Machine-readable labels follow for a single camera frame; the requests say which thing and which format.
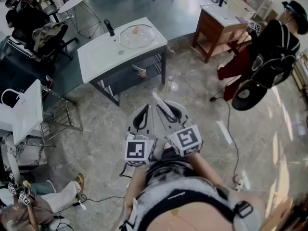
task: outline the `marble floor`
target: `marble floor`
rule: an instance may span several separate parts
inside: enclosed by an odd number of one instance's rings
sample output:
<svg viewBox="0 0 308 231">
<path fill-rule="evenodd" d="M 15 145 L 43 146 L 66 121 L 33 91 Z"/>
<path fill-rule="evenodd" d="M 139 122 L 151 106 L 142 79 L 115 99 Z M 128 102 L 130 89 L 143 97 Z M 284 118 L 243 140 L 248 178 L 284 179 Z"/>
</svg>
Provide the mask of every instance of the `marble floor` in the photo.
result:
<svg viewBox="0 0 308 231">
<path fill-rule="evenodd" d="M 204 140 L 202 156 L 227 185 L 234 187 L 236 149 L 234 143 L 228 144 L 217 123 L 222 121 L 227 125 L 228 106 L 222 99 L 209 102 L 229 81 L 218 81 L 217 65 L 227 63 L 232 54 L 217 55 L 206 64 L 190 48 L 191 41 L 191 36 L 187 36 L 168 42 L 167 76 L 174 77 L 178 90 L 169 90 L 157 76 L 122 93 L 120 107 L 90 85 L 81 85 L 70 92 L 68 97 L 77 102 L 84 130 L 66 130 L 56 137 L 56 148 L 45 149 L 48 165 L 33 171 L 36 180 L 50 179 L 61 190 L 81 172 L 86 179 L 84 193 L 88 198 L 123 196 L 129 183 L 128 178 L 119 177 L 124 166 L 122 140 L 126 122 L 133 110 L 153 103 L 154 90 L 163 99 L 186 106 Z M 269 90 L 254 108 L 245 112 L 231 108 L 230 131 L 240 155 L 237 172 L 247 172 L 250 192 L 264 200 L 267 212 L 277 203 L 275 192 L 295 199 L 308 192 L 308 139 L 299 136 L 301 128 L 306 128 L 305 109 L 292 77 Z M 158 119 L 155 113 L 154 130 L 160 137 L 163 127 Z M 128 167 L 127 174 L 132 172 Z M 87 201 L 87 210 L 78 206 L 62 215 L 70 218 L 76 231 L 107 231 L 120 214 L 122 202 L 106 217 L 118 200 Z"/>
</svg>

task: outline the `office chair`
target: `office chair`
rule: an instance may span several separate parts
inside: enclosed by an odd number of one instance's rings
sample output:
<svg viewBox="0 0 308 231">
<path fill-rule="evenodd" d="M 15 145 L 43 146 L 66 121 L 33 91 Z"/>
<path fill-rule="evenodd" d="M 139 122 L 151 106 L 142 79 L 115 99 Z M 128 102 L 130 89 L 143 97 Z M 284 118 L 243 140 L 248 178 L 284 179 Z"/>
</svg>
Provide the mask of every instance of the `office chair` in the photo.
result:
<svg viewBox="0 0 308 231">
<path fill-rule="evenodd" d="M 34 40 L 32 39 L 32 32 L 35 29 L 41 28 L 45 24 L 49 23 L 49 16 L 43 11 L 34 8 L 31 4 L 27 4 L 27 6 L 18 13 L 18 17 L 20 22 L 22 22 L 20 25 L 23 25 L 23 28 L 15 28 L 12 33 L 12 37 L 19 41 L 20 44 L 24 44 L 25 49 L 29 50 L 43 61 L 50 63 L 51 67 L 53 67 L 59 54 L 62 54 L 72 60 L 72 57 L 64 52 L 64 49 L 71 42 L 79 42 L 79 40 L 77 38 L 73 38 L 67 42 L 63 41 L 63 37 L 68 29 L 67 25 L 63 25 L 60 32 L 56 36 L 48 40 L 42 48 L 39 48 L 38 52 L 35 52 L 33 50 Z"/>
</svg>

